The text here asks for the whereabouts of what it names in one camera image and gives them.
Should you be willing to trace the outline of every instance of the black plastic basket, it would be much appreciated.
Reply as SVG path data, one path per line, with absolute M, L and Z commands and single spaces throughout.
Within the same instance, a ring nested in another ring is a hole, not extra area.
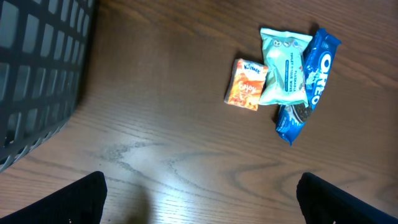
M 0 0 L 0 172 L 75 110 L 95 0 Z

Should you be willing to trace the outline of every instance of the wood grain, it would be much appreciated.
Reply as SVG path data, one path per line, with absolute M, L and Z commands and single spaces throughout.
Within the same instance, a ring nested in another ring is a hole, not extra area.
M 259 28 L 343 42 L 293 147 L 276 106 L 223 103 Z M 0 217 L 95 170 L 102 223 L 305 223 L 303 172 L 398 217 L 398 3 L 101 0 L 83 99 L 68 126 L 0 174 Z

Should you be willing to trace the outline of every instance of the oreo package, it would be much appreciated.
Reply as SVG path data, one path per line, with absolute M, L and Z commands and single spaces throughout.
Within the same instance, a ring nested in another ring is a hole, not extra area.
M 317 107 L 325 89 L 337 47 L 341 41 L 328 34 L 325 29 L 318 30 L 304 55 L 305 91 L 308 106 L 283 105 L 280 107 L 276 131 L 290 145 L 300 134 L 308 117 Z

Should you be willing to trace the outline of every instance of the light blue packet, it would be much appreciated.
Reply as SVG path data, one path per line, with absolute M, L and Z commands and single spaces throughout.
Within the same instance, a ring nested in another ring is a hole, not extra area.
M 262 54 L 268 66 L 266 89 L 260 105 L 308 106 L 303 72 L 303 51 L 312 36 L 262 28 Z

